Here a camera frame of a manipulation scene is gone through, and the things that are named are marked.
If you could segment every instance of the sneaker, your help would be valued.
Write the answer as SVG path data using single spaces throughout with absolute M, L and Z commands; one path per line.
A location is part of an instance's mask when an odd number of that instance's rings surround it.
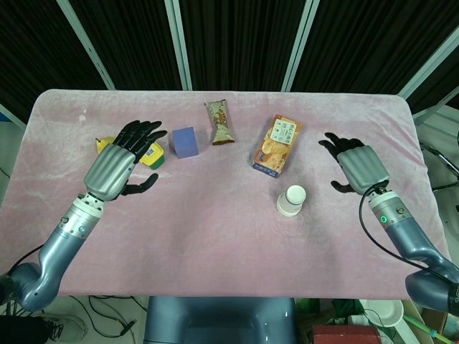
M 49 323 L 49 339 L 58 343 L 80 342 L 87 333 L 85 322 L 74 315 L 41 314 Z

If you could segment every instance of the table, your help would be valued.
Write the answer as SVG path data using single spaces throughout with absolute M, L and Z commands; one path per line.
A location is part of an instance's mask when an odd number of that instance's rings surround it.
M 211 146 L 204 102 L 227 99 L 236 143 Z M 304 124 L 279 179 L 252 169 L 275 114 Z M 327 131 L 359 138 L 378 153 L 394 189 L 432 242 L 448 255 L 407 103 L 392 95 L 276 92 L 50 90 L 35 103 L 0 209 L 1 271 L 46 240 L 76 195 L 97 153 L 95 138 L 134 119 L 161 120 L 169 132 L 193 126 L 199 155 L 166 162 L 142 195 L 105 205 L 104 217 L 65 274 L 63 295 L 258 295 L 407 298 L 414 268 L 375 247 L 358 220 L 360 196 L 340 194 L 335 160 L 317 142 Z M 151 171 L 138 166 L 131 182 Z M 300 184 L 299 215 L 275 207 Z M 394 249 L 368 206 L 372 234 Z

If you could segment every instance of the robotic arm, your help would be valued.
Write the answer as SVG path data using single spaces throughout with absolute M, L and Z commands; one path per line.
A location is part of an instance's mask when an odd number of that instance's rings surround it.
M 165 130 L 152 133 L 160 125 L 136 120 L 105 147 L 85 177 L 87 193 L 80 194 L 60 219 L 39 251 L 39 264 L 15 264 L 0 276 L 0 304 L 16 299 L 26 311 L 34 312 L 53 301 L 70 262 L 102 217 L 105 202 L 120 194 L 142 193 L 158 179 L 155 173 L 140 185 L 127 184 L 150 145 L 167 134 Z
M 369 196 L 370 208 L 401 257 L 372 238 L 360 214 L 364 231 L 386 253 L 421 269 L 406 277 L 405 285 L 410 297 L 421 306 L 459 315 L 458 267 L 439 253 L 398 195 L 386 190 L 389 174 L 374 150 L 357 139 L 338 138 L 333 133 L 325 135 L 331 142 L 322 140 L 319 144 L 336 159 L 349 181 L 346 186 L 337 181 L 332 181 L 331 185 L 341 193 L 363 195 L 361 205 Z

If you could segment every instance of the snack bar wrapper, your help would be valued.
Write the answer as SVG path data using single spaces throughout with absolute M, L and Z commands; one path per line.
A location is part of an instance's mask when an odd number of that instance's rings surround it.
M 205 105 L 217 129 L 212 145 L 224 145 L 225 143 L 234 142 L 235 139 L 232 138 L 232 134 L 228 128 L 227 101 L 223 99 L 216 102 L 206 102 Z
M 277 178 L 292 151 L 301 123 L 276 115 L 253 159 L 252 167 Z

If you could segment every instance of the blue cube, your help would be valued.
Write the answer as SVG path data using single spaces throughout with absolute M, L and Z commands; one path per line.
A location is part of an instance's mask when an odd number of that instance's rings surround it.
M 175 153 L 179 159 L 199 155 L 193 127 L 173 130 L 172 140 L 174 141 Z

